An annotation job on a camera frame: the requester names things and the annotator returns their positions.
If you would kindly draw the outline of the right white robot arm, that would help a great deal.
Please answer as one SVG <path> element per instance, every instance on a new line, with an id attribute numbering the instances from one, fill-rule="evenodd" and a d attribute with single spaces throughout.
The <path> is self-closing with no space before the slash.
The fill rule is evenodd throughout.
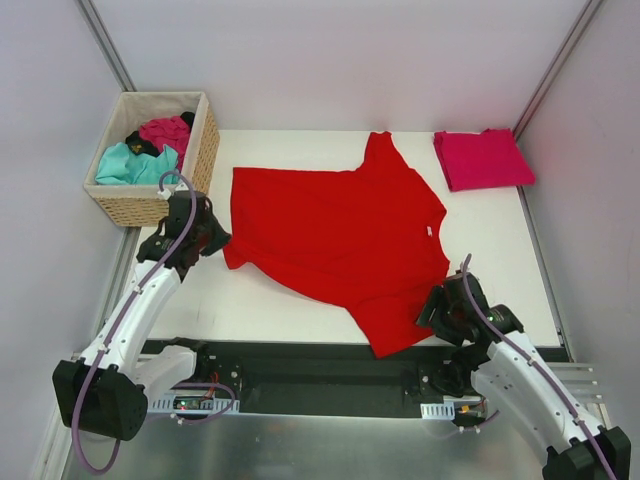
<path id="1" fill-rule="evenodd" d="M 562 384 L 505 305 L 489 306 L 475 276 L 457 271 L 431 289 L 416 321 L 455 346 L 429 376 L 441 394 L 477 394 L 542 462 L 546 479 L 627 479 L 632 446 Z"/>

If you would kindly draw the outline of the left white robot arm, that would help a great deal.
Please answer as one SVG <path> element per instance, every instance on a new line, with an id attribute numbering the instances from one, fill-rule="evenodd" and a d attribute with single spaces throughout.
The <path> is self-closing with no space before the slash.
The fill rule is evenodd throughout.
<path id="1" fill-rule="evenodd" d="M 149 407 L 172 387 L 204 387 L 211 365 L 195 341 L 177 340 L 152 359 L 139 359 L 167 301 L 200 258 L 222 250 L 231 236 L 201 192 L 178 191 L 169 213 L 144 241 L 133 278 L 96 338 L 75 360 L 62 360 L 52 380 L 59 411 L 72 437 L 83 432 L 131 440 Z"/>

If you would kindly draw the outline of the red t shirt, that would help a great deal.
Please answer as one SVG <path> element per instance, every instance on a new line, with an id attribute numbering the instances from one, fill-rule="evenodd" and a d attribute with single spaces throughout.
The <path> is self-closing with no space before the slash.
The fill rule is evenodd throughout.
<path id="1" fill-rule="evenodd" d="M 432 336 L 418 318 L 450 261 L 445 206 L 389 132 L 370 134 L 354 170 L 237 167 L 227 267 L 255 265 L 304 296 L 344 308 L 376 357 Z"/>

